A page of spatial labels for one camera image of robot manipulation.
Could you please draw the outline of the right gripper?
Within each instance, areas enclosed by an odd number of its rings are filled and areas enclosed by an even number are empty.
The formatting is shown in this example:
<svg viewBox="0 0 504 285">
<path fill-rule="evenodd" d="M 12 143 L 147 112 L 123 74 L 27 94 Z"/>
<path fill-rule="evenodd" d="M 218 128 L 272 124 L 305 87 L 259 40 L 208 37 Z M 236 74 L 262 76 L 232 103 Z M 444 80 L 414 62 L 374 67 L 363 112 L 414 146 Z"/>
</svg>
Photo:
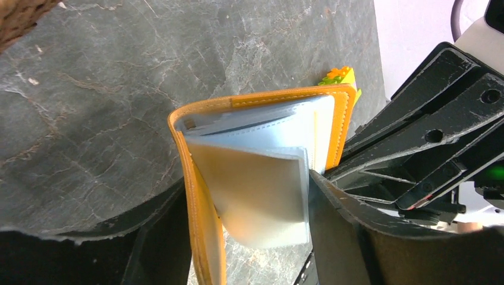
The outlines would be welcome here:
<svg viewBox="0 0 504 285">
<path fill-rule="evenodd" d="M 483 66 L 453 44 L 438 44 L 390 103 L 345 143 L 344 153 L 366 149 L 328 179 L 420 225 L 503 224 L 503 80 L 485 74 L 405 127 L 425 105 Z"/>
</svg>

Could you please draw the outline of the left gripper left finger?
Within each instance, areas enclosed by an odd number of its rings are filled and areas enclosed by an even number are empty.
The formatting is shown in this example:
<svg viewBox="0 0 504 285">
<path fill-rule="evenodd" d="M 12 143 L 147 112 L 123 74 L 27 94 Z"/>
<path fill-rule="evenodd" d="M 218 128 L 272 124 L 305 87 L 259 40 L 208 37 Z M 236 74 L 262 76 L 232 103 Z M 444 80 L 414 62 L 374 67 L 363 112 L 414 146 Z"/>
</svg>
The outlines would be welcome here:
<svg viewBox="0 0 504 285">
<path fill-rule="evenodd" d="M 186 284 L 190 262 L 183 180 L 89 230 L 1 232 L 2 284 Z"/>
</svg>

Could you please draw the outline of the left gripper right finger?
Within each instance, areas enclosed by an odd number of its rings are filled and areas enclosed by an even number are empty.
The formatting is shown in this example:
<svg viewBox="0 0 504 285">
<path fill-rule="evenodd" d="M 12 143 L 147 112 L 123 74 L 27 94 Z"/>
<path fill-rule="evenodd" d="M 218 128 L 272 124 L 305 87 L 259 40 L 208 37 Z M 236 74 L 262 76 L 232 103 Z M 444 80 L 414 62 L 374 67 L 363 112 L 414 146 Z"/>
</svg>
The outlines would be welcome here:
<svg viewBox="0 0 504 285">
<path fill-rule="evenodd" d="M 385 214 L 310 172 L 313 251 L 297 284 L 502 284 L 503 228 L 449 233 Z"/>
</svg>

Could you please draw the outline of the yellow leather card holder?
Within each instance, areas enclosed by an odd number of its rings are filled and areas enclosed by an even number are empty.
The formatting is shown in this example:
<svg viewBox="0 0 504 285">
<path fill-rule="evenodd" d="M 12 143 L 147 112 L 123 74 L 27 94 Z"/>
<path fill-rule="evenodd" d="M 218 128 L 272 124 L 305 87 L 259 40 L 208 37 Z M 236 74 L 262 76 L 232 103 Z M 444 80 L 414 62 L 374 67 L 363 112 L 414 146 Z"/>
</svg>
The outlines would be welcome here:
<svg viewBox="0 0 504 285">
<path fill-rule="evenodd" d="M 309 173 L 339 164 L 359 95 L 352 83 L 319 85 L 218 97 L 169 114 L 200 284 L 226 283 L 225 232 L 255 249 L 309 242 Z"/>
</svg>

